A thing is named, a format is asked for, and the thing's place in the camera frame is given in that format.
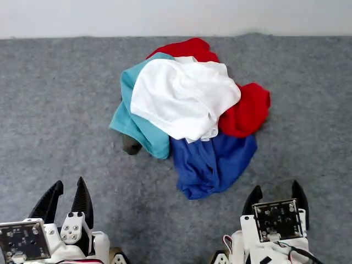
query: gray carpet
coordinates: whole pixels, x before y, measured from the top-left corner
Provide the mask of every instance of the gray carpet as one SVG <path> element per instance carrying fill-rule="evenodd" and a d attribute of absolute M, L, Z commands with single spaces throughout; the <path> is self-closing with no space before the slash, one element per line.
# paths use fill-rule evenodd
<path fill-rule="evenodd" d="M 240 84 L 271 92 L 258 151 L 226 192 L 189 201 L 172 159 L 128 156 L 108 129 L 119 74 L 156 47 L 185 38 L 73 38 L 0 41 L 1 221 L 28 216 L 56 180 L 64 220 L 82 175 L 106 232 L 132 263 L 206 263 L 240 228 L 251 189 L 289 197 L 297 179 L 311 209 L 311 251 L 348 263 L 352 246 L 352 37 L 205 38 Z"/>

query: screw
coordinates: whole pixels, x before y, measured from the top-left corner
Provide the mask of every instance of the screw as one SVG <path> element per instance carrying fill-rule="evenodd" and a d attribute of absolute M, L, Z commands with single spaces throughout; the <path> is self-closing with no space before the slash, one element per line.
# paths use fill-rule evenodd
<path fill-rule="evenodd" d="M 32 228 L 32 231 L 33 231 L 33 234 L 35 234 L 35 235 L 38 235 L 38 233 L 39 233 L 35 227 Z"/>
<path fill-rule="evenodd" d="M 289 203 L 289 211 L 290 212 L 293 212 L 293 211 L 295 211 L 295 208 L 294 208 L 294 205 L 293 205 L 293 203 Z"/>

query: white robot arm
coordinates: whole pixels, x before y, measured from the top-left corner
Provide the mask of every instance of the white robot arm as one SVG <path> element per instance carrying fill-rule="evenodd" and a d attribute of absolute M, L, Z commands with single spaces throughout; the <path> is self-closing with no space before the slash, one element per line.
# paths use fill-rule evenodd
<path fill-rule="evenodd" d="M 108 236 L 93 231 L 94 214 L 81 177 L 71 211 L 62 227 L 54 224 L 63 183 L 57 181 L 39 200 L 27 219 L 0 223 L 0 247 L 6 264 L 128 264 L 120 250 L 111 250 Z"/>
<path fill-rule="evenodd" d="M 322 262 L 309 252 L 309 208 L 303 189 L 294 181 L 289 200 L 259 203 L 259 186 L 249 195 L 240 217 L 241 230 L 225 235 L 228 252 L 218 251 L 215 264 L 301 264 Z"/>

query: clothing pile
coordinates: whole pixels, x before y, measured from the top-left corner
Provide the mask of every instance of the clothing pile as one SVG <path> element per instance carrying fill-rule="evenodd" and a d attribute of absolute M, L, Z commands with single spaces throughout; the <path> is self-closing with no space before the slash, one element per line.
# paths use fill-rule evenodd
<path fill-rule="evenodd" d="M 142 146 L 167 158 L 172 149 L 177 187 L 187 198 L 225 191 L 248 166 L 270 93 L 255 83 L 236 84 L 204 40 L 156 49 L 123 71 L 120 84 L 110 128 L 123 134 L 129 154 Z"/>

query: white t-shirt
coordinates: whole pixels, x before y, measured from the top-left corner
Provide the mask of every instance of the white t-shirt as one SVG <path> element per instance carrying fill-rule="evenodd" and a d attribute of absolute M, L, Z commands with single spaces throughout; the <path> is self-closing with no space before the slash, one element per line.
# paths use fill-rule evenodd
<path fill-rule="evenodd" d="M 137 77 L 131 113 L 188 143 L 218 134 L 220 115 L 241 97 L 225 64 L 193 57 L 154 59 Z"/>

